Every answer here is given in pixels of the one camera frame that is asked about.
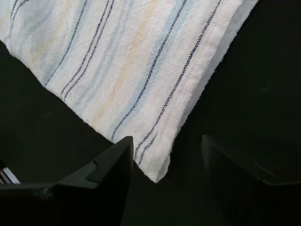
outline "yellow stripe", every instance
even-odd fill
[[[128,76],[129,68],[134,63],[134,61],[135,61],[135,59],[137,57],[137,50],[139,49],[139,45],[140,45],[141,41],[143,40],[142,37],[143,37],[143,32],[144,32],[144,30],[146,28],[146,24],[148,23],[148,21],[149,21],[149,19],[151,17],[151,14],[154,11],[155,6],[156,6],[157,3],[158,3],[158,0],[153,0],[149,4],[149,6],[147,7],[146,13],[145,13],[145,17],[144,17],[142,23],[140,24],[140,26],[138,28],[137,34],[136,34],[136,36],[134,38],[134,41],[133,41],[130,53],[129,53],[128,58],[127,58],[127,62],[125,64],[125,66],[124,66],[124,69],[122,70],[122,74],[118,78],[118,80],[117,80],[117,82],[116,82],[116,84],[115,84],[115,86],[113,88],[113,91],[109,94],[108,100],[103,105],[103,107],[100,109],[100,111],[96,114],[96,116],[95,116],[95,118],[94,118],[94,120],[92,122],[92,125],[95,125],[98,122],[98,120],[100,120],[100,118],[103,116],[103,114],[108,109],[108,107],[111,104],[111,102],[113,101],[114,97],[116,96],[119,88],[122,85],[122,82]]]
[[[2,30],[2,27],[4,25],[4,21],[7,19],[7,17],[9,16],[9,8],[6,10],[5,15],[0,19],[0,31]]]
[[[39,59],[42,54],[49,51],[49,47],[51,47],[53,42],[57,39],[58,34],[63,33],[62,29],[63,29],[63,25],[65,22],[66,13],[68,11],[68,8],[69,8],[71,2],[72,2],[72,0],[64,1],[64,6],[62,9],[61,16],[57,23],[57,27],[54,29],[54,32],[52,33],[50,38],[48,40],[46,40],[46,42],[44,42],[43,44],[41,44],[39,47],[36,48],[36,50],[34,51],[34,53],[31,56],[31,58],[29,59],[30,65],[32,65],[37,59]]]

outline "navy blue stripe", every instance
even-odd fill
[[[131,114],[131,112],[136,108],[136,106],[138,105],[138,102],[140,101],[142,95],[144,94],[144,91],[146,90],[146,87],[147,87],[147,85],[148,85],[148,83],[149,83],[149,81],[150,81],[150,79],[151,79],[151,75],[152,75],[152,73],[153,73],[153,71],[154,71],[154,68],[155,68],[155,66],[156,66],[157,60],[158,60],[158,58],[159,58],[159,56],[160,56],[160,54],[161,54],[161,52],[162,52],[162,50],[163,50],[163,48],[164,48],[166,42],[167,42],[168,37],[170,36],[171,31],[172,31],[173,28],[174,28],[175,23],[177,22],[177,20],[178,20],[178,18],[179,18],[179,16],[180,16],[180,14],[181,14],[181,12],[182,12],[182,10],[183,10],[185,4],[186,4],[186,1],[187,1],[187,0],[184,0],[184,1],[183,1],[183,3],[182,3],[182,5],[181,5],[181,7],[180,7],[180,9],[179,9],[179,11],[178,11],[178,13],[177,13],[175,19],[174,19],[174,21],[173,21],[173,23],[172,23],[172,25],[171,25],[171,27],[169,28],[169,31],[168,31],[168,33],[167,33],[165,39],[163,40],[163,42],[162,42],[162,44],[161,44],[161,47],[159,48],[159,51],[158,51],[158,53],[157,53],[157,55],[156,55],[156,57],[155,57],[155,59],[154,59],[154,62],[152,63],[152,65],[151,65],[151,67],[150,67],[150,72],[149,72],[149,74],[148,74],[148,76],[147,76],[147,79],[146,79],[146,81],[145,81],[145,83],[144,83],[144,86],[143,86],[143,88],[142,88],[142,90],[141,90],[141,92],[140,92],[138,98],[136,99],[134,105],[131,107],[131,109],[128,111],[128,113],[126,113],[126,115],[122,118],[122,120],[118,123],[118,125],[117,125],[116,128],[114,129],[114,131],[113,131],[113,133],[112,133],[112,136],[111,136],[111,141],[112,141],[112,142],[113,142],[113,140],[114,140],[114,137],[115,137],[115,134],[116,134],[118,128],[119,128],[119,127],[121,126],[121,124],[126,120],[126,118]]]
[[[100,38],[101,38],[101,36],[102,36],[102,34],[103,34],[103,30],[104,30],[104,28],[105,28],[105,26],[106,26],[106,24],[107,24],[107,22],[108,22],[108,19],[109,19],[109,17],[110,17],[111,11],[112,11],[112,9],[113,9],[113,5],[114,5],[114,0],[113,0],[112,3],[111,3],[110,10],[109,10],[109,12],[108,12],[108,15],[107,15],[105,21],[104,21],[103,27],[102,27],[102,29],[101,29],[101,31],[100,31],[100,33],[99,33],[99,36],[98,36],[98,38],[97,38],[97,41],[96,41],[96,44],[95,44],[95,46],[94,46],[94,48],[93,48],[93,51],[92,51],[92,53],[91,53],[91,56],[90,56],[90,58],[89,58],[89,60],[88,60],[88,62],[87,62],[87,65],[86,65],[86,67],[85,67],[83,73],[76,79],[75,83],[74,83],[74,84],[68,89],[68,91],[66,92],[66,94],[65,94],[65,96],[64,96],[64,102],[65,102],[65,100],[66,100],[66,97],[67,97],[68,94],[70,93],[70,91],[76,86],[76,84],[79,82],[79,80],[81,79],[81,77],[83,77],[83,75],[85,74],[87,68],[89,67],[90,61],[92,60],[92,58],[93,58],[93,56],[94,56],[94,53],[95,53],[95,51],[96,51],[98,42],[99,42],[99,40],[100,40]]]
[[[11,27],[10,27],[9,35],[8,35],[8,37],[6,37],[6,38],[4,39],[4,42],[6,42],[6,39],[9,38],[10,35],[11,35],[11,32],[12,32],[13,27],[14,27],[14,21],[15,21],[17,12],[19,11],[19,9],[20,9],[24,4],[27,3],[28,1],[29,1],[29,0],[24,0],[24,1],[21,2],[20,5],[17,7],[16,12],[15,12],[14,17],[13,17],[13,20],[12,20],[12,22],[11,22]],[[12,9],[12,11],[11,11],[11,16],[13,15],[13,10],[14,10],[14,8],[16,7],[16,4],[17,4],[17,1],[14,2],[13,9]]]
[[[56,71],[57,71],[57,69],[59,68],[59,66],[61,66],[62,62],[64,61],[64,59],[65,59],[65,57],[66,57],[66,55],[67,55],[67,53],[69,52],[69,49],[70,49],[70,46],[71,46],[71,44],[72,44],[72,42],[73,42],[73,39],[74,39],[74,37],[75,37],[77,28],[79,27],[80,20],[81,20],[81,18],[82,18],[82,16],[83,16],[83,13],[84,13],[84,11],[85,11],[85,7],[86,7],[86,4],[87,4],[87,1],[88,1],[88,0],[85,1],[84,6],[83,6],[83,9],[82,9],[81,12],[80,12],[79,19],[77,20],[77,23],[76,23],[76,26],[75,26],[73,35],[72,35],[72,37],[71,37],[70,43],[69,43],[69,45],[68,45],[68,47],[67,47],[67,49],[66,49],[65,54],[63,55],[63,57],[62,57],[60,63],[59,63],[58,66],[56,67],[56,69],[52,72],[52,74],[51,74],[50,77],[48,78],[47,82],[44,84],[44,87],[46,87],[46,86],[48,85],[48,83],[49,83],[50,80],[52,79],[53,75],[56,73]]]
[[[137,159],[137,154],[138,154],[139,148],[140,148],[141,145],[142,145],[142,144],[150,137],[150,135],[153,133],[155,127],[158,125],[159,121],[161,120],[161,117],[162,117],[163,113],[165,112],[165,110],[166,110],[166,108],[167,108],[167,106],[168,106],[169,101],[170,101],[171,98],[173,97],[174,92],[176,91],[176,89],[178,88],[178,86],[179,86],[179,84],[180,84],[180,82],[181,82],[181,80],[182,80],[182,78],[183,78],[183,76],[184,76],[184,74],[185,74],[185,72],[186,72],[186,70],[187,70],[187,68],[188,68],[188,66],[189,66],[189,64],[190,64],[190,62],[191,62],[191,59],[192,59],[194,53],[196,52],[196,50],[197,50],[197,48],[198,48],[200,42],[202,41],[202,39],[203,39],[203,37],[204,37],[204,34],[205,34],[205,32],[206,32],[208,26],[210,25],[210,23],[211,23],[211,21],[212,21],[214,15],[215,15],[215,13],[216,13],[216,11],[217,11],[219,5],[220,5],[220,2],[221,2],[221,0],[218,1],[216,7],[214,8],[214,10],[213,10],[213,12],[212,12],[212,14],[210,15],[209,19],[207,20],[207,23],[206,23],[205,27],[203,28],[203,30],[202,30],[200,36],[198,37],[197,43],[195,44],[195,46],[193,47],[192,51],[191,51],[190,54],[189,54],[189,57],[188,57],[188,59],[187,59],[187,61],[186,61],[185,66],[183,67],[183,70],[182,70],[180,76],[178,77],[177,82],[175,83],[175,85],[174,85],[172,91],[170,92],[169,96],[167,97],[167,99],[166,99],[166,101],[165,101],[165,103],[164,103],[164,105],[163,105],[163,107],[162,107],[162,109],[161,109],[161,112],[160,112],[160,114],[159,114],[159,116],[158,116],[158,118],[157,118],[155,124],[152,126],[152,128],[150,129],[150,131],[147,133],[147,135],[143,138],[143,140],[138,144],[137,148],[135,149],[135,153],[134,153],[134,161]],[[146,148],[143,150],[143,152],[142,152],[143,156],[144,156],[144,153],[145,153],[146,149],[148,149],[151,145],[152,145],[152,143],[151,143],[149,146],[146,146]]]
[[[154,141],[155,141],[155,139],[156,139],[156,137],[157,137],[157,134],[158,134],[158,132],[157,132],[156,135],[153,137],[153,139],[150,141],[150,143],[147,144],[147,145],[144,147],[144,150],[143,150],[143,152],[141,153],[141,156],[140,156],[140,160],[139,160],[138,166],[140,166],[140,164],[141,164],[141,162],[142,162],[142,159],[143,159],[143,157],[144,157],[144,153],[145,153],[146,149],[148,149],[148,148],[152,145],[152,143],[154,143]]]
[[[19,0],[15,0],[15,2],[14,2],[13,9],[11,10],[11,13],[10,13],[10,18],[13,16],[13,13],[14,13],[14,10],[15,10],[15,7],[16,7],[18,1]]]
[[[105,5],[104,11],[103,11],[103,14],[102,14],[102,16],[101,16],[101,18],[100,18],[100,21],[99,21],[99,23],[98,23],[98,25],[97,25],[97,27],[96,27],[96,32],[95,32],[95,34],[94,34],[94,36],[93,36],[93,39],[92,39],[92,41],[91,41],[91,43],[90,43],[90,45],[89,45],[88,51],[87,51],[86,55],[84,56],[84,58],[83,58],[83,60],[82,60],[82,62],[81,62],[81,65],[79,66],[79,68],[78,68],[77,72],[75,73],[75,75],[71,78],[71,80],[70,80],[70,81],[67,83],[67,85],[63,88],[63,90],[62,90],[62,92],[61,92],[61,94],[60,94],[61,99],[62,99],[62,95],[63,95],[65,89],[67,88],[67,86],[74,80],[74,78],[78,75],[78,73],[80,72],[81,68],[83,67],[83,65],[84,65],[84,63],[85,63],[85,61],[86,61],[86,58],[87,58],[87,56],[88,56],[88,54],[89,54],[89,52],[90,52],[90,50],[91,50],[91,48],[92,48],[92,45],[93,45],[93,43],[94,43],[94,40],[95,40],[95,38],[96,38],[96,36],[97,36],[98,30],[99,30],[100,25],[101,25],[101,23],[102,23],[102,21],[103,21],[103,17],[104,17],[104,14],[105,14],[106,10],[107,10],[108,5],[109,5],[109,0],[107,0],[107,3],[106,3],[106,5]]]

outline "dark background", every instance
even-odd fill
[[[300,145],[301,1],[260,0],[177,136],[165,178],[134,165],[122,225],[221,225],[204,191],[203,134]],[[0,158],[25,182],[53,182],[111,143],[0,44]]]

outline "black plastic part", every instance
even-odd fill
[[[301,212],[299,154],[286,145],[263,151],[253,143],[203,136],[203,159],[213,199],[223,222],[231,226],[299,225]],[[277,160],[282,153],[290,161]]]
[[[133,138],[125,137],[57,183],[1,185],[3,225],[120,225],[132,156]]]

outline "towel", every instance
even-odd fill
[[[134,161],[158,182],[256,2],[0,0],[0,40],[108,140],[133,136]]]

